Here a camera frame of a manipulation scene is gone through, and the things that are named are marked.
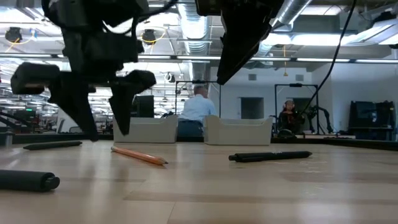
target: computer monitor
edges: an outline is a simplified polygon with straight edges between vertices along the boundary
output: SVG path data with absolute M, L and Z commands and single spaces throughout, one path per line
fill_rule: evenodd
M 131 105 L 131 117 L 153 118 L 155 116 L 154 96 L 135 96 Z

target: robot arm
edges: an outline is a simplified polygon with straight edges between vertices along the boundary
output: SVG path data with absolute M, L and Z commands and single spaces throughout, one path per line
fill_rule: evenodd
M 333 133 L 333 128 L 331 127 L 331 124 L 330 124 L 330 114 L 326 109 L 324 109 L 320 106 L 312 106 L 305 113 L 305 114 L 307 114 L 308 121 L 310 122 L 311 131 L 313 133 L 315 132 L 315 130 L 312 126 L 312 119 L 317 115 L 317 110 L 323 111 L 323 113 L 325 114 L 325 118 L 326 118 L 326 128 L 328 130 L 328 133 L 329 134 Z
M 88 102 L 93 86 L 108 86 L 109 99 L 120 131 L 129 133 L 130 107 L 135 94 L 156 84 L 152 72 L 134 70 L 116 77 L 123 63 L 137 62 L 143 53 L 136 37 L 136 26 L 150 16 L 171 8 L 170 0 L 162 9 L 148 11 L 146 0 L 42 0 L 45 16 L 62 30 L 64 56 L 71 71 L 61 72 L 56 65 L 23 63 L 11 78 L 11 88 L 18 95 L 39 95 L 50 90 L 50 103 L 57 104 L 92 141 L 98 139 Z M 202 16 L 222 16 L 225 34 L 221 38 L 223 53 L 218 69 L 218 83 L 225 84 L 257 51 L 271 26 L 269 22 L 281 8 L 283 0 L 196 0 Z M 112 33 L 105 24 L 116 27 L 132 19 L 131 28 Z
M 225 29 L 217 83 L 224 85 L 259 50 L 283 0 L 195 0 L 201 16 L 221 16 Z

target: jeans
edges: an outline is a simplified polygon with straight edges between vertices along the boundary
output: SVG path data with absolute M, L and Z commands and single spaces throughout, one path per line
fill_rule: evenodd
M 178 121 L 177 136 L 183 137 L 202 137 L 203 125 L 199 121 L 180 119 Z

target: door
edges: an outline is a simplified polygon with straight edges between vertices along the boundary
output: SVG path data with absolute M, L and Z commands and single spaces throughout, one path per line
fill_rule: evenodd
M 264 99 L 258 97 L 241 98 L 241 119 L 263 119 Z

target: desk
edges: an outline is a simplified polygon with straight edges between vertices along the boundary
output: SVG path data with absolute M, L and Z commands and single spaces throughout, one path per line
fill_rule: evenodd
M 0 191 L 7 224 L 398 223 L 398 153 L 326 145 L 118 144 L 162 167 L 111 153 L 112 141 L 30 152 L 0 149 L 0 169 L 54 172 L 54 193 Z M 236 152 L 302 151 L 248 164 Z

